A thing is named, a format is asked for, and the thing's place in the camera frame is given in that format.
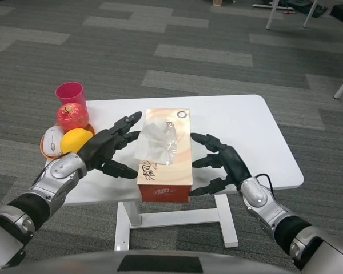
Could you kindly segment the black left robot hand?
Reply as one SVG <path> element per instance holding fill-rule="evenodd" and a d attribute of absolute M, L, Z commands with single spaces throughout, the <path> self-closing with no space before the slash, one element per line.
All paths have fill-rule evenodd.
<path fill-rule="evenodd" d="M 114 126 L 104 129 L 88 140 L 77 155 L 86 164 L 87 170 L 99 170 L 114 178 L 135 179 L 138 172 L 125 164 L 113 160 L 116 151 L 125 148 L 139 137 L 139 131 L 131 132 L 142 117 L 142 112 L 135 112 L 116 121 Z"/>

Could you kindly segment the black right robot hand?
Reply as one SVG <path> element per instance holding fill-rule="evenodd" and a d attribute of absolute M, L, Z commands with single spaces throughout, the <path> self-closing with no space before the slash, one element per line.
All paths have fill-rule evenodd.
<path fill-rule="evenodd" d="M 190 137 L 193 141 L 205 146 L 206 149 L 210 151 L 206 157 L 194 161 L 192 167 L 222 167 L 226 171 L 226 178 L 213 179 L 210 181 L 209 185 L 190 191 L 189 196 L 216 194 L 224 190 L 226 186 L 230 184 L 239 187 L 244 180 L 252 177 L 245 162 L 232 146 L 221 143 L 218 138 L 210 134 L 202 135 L 191 133 Z"/>

